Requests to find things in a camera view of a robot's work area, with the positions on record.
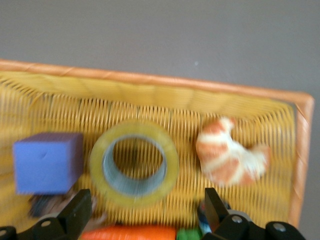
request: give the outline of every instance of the tape core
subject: tape core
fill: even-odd
[[[115,145],[126,139],[142,139],[154,145],[162,155],[162,163],[156,173],[144,179],[134,179],[123,174],[114,161]],[[124,135],[115,139],[105,150],[102,160],[104,178],[120,193],[143,196],[152,193],[164,181],[167,173],[167,158],[164,149],[152,138],[140,134]]]

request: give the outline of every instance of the woven mesh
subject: woven mesh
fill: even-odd
[[[217,187],[201,173],[195,141],[202,126],[220,116],[236,118],[231,136],[245,147],[271,147],[270,169],[251,186]],[[128,119],[151,120],[166,129],[180,164],[174,189],[161,201],[135,209],[105,200],[91,182],[88,165],[102,133]],[[261,227],[269,221],[288,222],[293,177],[298,171],[295,129],[294,109],[263,97],[148,82],[0,71],[0,226],[14,225],[21,231],[35,222],[27,217],[30,196],[15,194],[12,144],[36,133],[61,131],[84,134],[84,174],[74,188],[90,188],[98,197],[94,214],[107,212],[109,221],[194,227],[205,188],[214,187],[233,209],[246,212]],[[140,170],[128,168],[124,149],[127,156],[137,157],[138,163],[131,166],[139,165]],[[133,178],[151,175],[162,161],[157,149],[134,139],[119,142],[114,158]]]

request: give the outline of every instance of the green object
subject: green object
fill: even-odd
[[[200,240],[202,232],[200,228],[184,229],[181,228],[176,234],[176,240]]]

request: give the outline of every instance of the screw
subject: screw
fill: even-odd
[[[273,224],[273,227],[274,227],[276,230],[280,231],[280,232],[285,232],[285,231],[286,231],[285,226],[283,226],[281,223],[278,223],[278,222],[274,223],[274,224]]]
[[[234,216],[232,217],[232,221],[234,221],[234,222],[237,223],[237,224],[240,224],[240,223],[242,223],[242,218],[239,217],[239,216],[237,216],[237,215],[234,215]]]
[[[7,230],[5,229],[0,230],[0,237],[6,235],[6,233],[7,233]]]
[[[41,223],[41,227],[46,227],[46,226],[49,226],[50,224],[51,224],[51,221],[50,220],[46,220],[43,223]]]

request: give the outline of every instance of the basket rim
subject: basket rim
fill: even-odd
[[[294,104],[297,109],[296,170],[293,176],[291,204],[288,219],[291,225],[295,227],[299,226],[308,172],[312,118],[315,105],[315,99],[310,94],[302,91],[280,90],[234,83],[222,83],[195,78],[182,78],[145,73],[111,71],[96,68],[33,63],[7,60],[2,58],[0,58],[0,71],[47,74],[59,77],[92,78],[130,84],[185,87],[207,92],[224,92],[230,94],[269,98]]]

